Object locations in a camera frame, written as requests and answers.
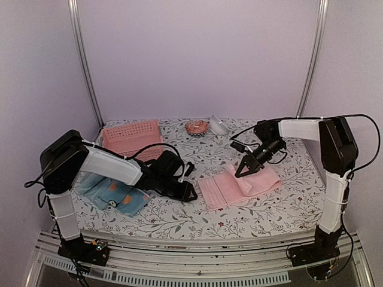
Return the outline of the aluminium frame post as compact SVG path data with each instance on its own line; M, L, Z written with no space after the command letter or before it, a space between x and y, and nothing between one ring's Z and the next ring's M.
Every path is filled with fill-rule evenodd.
M312 45L311 56L309 60L308 70L303 85L302 94L296 111L296 117L301 118L304 115L309 95L314 81L314 75L320 55L320 50L326 29L327 12L329 7L328 0L320 0L317 13L317 22L315 26L314 41Z
M92 75L87 60L86 48L84 44L83 33L81 29L80 13L78 8L78 1L68 1L69 16L72 25L72 31L74 34L75 45L77 48L78 58L80 61L81 71L84 77L84 82L90 99L90 105L95 115L97 125L102 128L104 126L104 119L102 117L99 102L96 96Z

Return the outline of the right aluminium frame post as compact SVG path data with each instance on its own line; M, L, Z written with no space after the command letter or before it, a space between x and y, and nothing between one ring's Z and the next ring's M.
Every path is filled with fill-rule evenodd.
M314 75L320 55L320 50L326 29L327 12L329 7L328 0L320 0L317 13L317 22L315 26L314 41L312 45L311 56L309 60L308 70L303 85L302 94L296 111L296 117L301 118L304 115L309 95L314 81Z

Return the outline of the pink plastic basket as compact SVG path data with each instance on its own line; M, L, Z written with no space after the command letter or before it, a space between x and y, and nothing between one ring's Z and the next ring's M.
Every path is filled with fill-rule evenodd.
M158 120L105 128L101 131L101 138L104 148L127 157L148 145L163 143Z

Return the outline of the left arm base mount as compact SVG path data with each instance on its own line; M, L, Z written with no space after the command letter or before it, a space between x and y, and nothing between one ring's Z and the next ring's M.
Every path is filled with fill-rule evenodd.
M85 262L105 267L109 258L110 248L104 240L94 239L91 242L86 242L80 233L76 239L61 239L57 254L72 259L75 262Z

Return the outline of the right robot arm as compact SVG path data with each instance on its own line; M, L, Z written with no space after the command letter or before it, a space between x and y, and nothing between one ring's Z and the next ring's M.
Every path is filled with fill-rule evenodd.
M265 163L286 148L285 139L296 138L320 144L321 163L326 171L326 197L322 216L315 230L318 240L309 248L316 261L332 252L331 239L337 239L342 230L342 218L348 204L351 173L358 157L358 148L347 120L343 116L331 118L276 118L262 120L252 127L261 143L256 149L230 138L231 147L244 156L235 173L237 178L252 175L264 169Z

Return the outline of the white tipped bowl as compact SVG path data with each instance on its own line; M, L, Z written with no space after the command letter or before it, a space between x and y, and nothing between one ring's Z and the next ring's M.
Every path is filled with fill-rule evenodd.
M211 115L209 118L209 129L217 136L228 135L230 132L225 123L215 115Z

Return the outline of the pink terry towel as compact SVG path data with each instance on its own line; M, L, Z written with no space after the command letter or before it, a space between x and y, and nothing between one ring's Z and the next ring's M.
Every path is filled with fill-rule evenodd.
M225 165L223 172L197 182L210 210L242 203L281 186L279 176L269 166L252 175L237 178L232 164Z

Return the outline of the red patterned bowl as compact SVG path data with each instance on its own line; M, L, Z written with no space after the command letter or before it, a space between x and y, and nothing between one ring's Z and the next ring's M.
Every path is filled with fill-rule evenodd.
M205 136L209 129L209 123L204 120L190 120L185 124L185 130L192 137Z

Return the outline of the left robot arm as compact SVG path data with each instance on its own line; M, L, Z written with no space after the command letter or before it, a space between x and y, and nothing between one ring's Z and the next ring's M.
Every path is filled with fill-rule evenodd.
M85 141L80 132L69 130L40 155L41 179L53 208L65 248L75 259L89 254L87 243L80 240L81 231L75 216L70 190L81 172L115 179L141 190L153 190L173 200L190 202L197 199L192 183L186 181L194 167L182 161L177 149L167 148L157 159L142 161L138 157L152 148L148 145L125 157Z

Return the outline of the floral table mat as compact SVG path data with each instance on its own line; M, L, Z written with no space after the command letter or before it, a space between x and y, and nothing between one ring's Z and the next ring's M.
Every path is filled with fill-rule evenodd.
M184 128L187 121L161 119L159 127L163 141L176 147L185 161L195 164L188 180L195 186L197 200L182 203L152 192L149 203L129 217L113 207L98 209L77 193L76 184L71 195L79 227L116 235L177 240L252 238L315 230L323 211L325 187L302 140L285 140L287 158L272 165L281 187L211 211L197 180L219 174L227 163L237 167L242 155L229 146L229 138L257 120L224 119L230 135L208 132L201 138L187 134Z

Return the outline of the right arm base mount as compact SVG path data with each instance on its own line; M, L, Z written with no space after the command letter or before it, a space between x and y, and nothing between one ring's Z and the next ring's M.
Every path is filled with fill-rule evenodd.
M314 242L307 245L292 244L286 250L287 257L290 259L293 267L336 258L340 255L338 239L342 231L343 228L340 227L328 234L317 226Z

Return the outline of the front aluminium rail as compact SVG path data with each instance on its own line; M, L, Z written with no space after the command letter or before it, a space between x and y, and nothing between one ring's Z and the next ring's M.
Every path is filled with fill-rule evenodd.
M313 232L272 237L175 240L83 231L105 240L104 267L86 264L90 286L374 286L357 235L341 236L333 278L310 277L313 264L294 266L287 250L312 243Z

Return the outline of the blue patterned towel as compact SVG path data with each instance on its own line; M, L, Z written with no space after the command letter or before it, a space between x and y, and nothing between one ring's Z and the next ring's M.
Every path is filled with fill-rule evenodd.
M133 217L151 200L143 190L95 173L84 177L77 193L89 199L98 209L113 207L129 217Z

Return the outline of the left aluminium frame post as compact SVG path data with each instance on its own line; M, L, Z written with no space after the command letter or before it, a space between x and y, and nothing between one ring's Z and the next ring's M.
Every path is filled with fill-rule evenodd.
M90 99L90 105L95 115L97 125L102 128L104 126L104 119L102 117L99 102L96 96L92 75L87 60L86 48L84 44L83 33L81 29L80 13L78 8L78 1L68 1L69 16L72 25L72 31L74 34L75 45L77 48L78 58L80 61L81 71L84 77L84 82Z

